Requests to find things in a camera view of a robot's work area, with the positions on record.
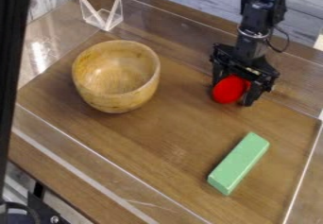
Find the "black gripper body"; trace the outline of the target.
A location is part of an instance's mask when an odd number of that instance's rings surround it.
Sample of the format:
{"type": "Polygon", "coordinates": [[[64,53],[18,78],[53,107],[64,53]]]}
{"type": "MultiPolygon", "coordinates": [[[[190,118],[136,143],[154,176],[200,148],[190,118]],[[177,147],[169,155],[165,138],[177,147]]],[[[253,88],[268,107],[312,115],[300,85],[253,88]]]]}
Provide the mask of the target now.
{"type": "Polygon", "coordinates": [[[241,60],[233,54],[233,49],[234,47],[230,45],[214,43],[209,62],[212,63],[212,61],[216,60],[226,69],[228,76],[236,75],[244,79],[269,78],[273,87],[274,80],[280,76],[280,73],[269,65],[265,57],[258,57],[253,60],[241,60]]]}

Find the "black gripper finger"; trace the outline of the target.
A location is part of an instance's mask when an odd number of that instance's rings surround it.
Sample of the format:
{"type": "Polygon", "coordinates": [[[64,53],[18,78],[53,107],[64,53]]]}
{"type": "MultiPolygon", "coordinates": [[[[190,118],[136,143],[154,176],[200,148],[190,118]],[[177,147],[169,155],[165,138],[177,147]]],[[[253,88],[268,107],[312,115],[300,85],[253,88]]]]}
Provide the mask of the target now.
{"type": "Polygon", "coordinates": [[[226,69],[216,61],[212,61],[212,86],[216,86],[218,82],[228,76],[226,69]]]}
{"type": "Polygon", "coordinates": [[[252,78],[246,81],[246,90],[241,95],[241,104],[249,107],[264,92],[270,91],[272,82],[269,78],[252,78]]]}

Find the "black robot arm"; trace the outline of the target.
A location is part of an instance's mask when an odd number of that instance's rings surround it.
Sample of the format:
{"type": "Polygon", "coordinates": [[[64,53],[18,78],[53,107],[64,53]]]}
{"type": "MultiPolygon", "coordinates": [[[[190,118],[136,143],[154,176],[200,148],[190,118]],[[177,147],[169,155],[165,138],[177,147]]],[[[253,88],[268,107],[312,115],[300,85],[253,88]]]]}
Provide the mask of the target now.
{"type": "Polygon", "coordinates": [[[220,104],[240,101],[248,107],[264,92],[272,90],[278,71],[265,60],[265,51],[277,53],[286,49],[276,48],[270,42],[272,31],[286,12],[285,0],[241,0],[241,23],[237,26],[234,45],[213,44],[212,98],[220,104]]]}

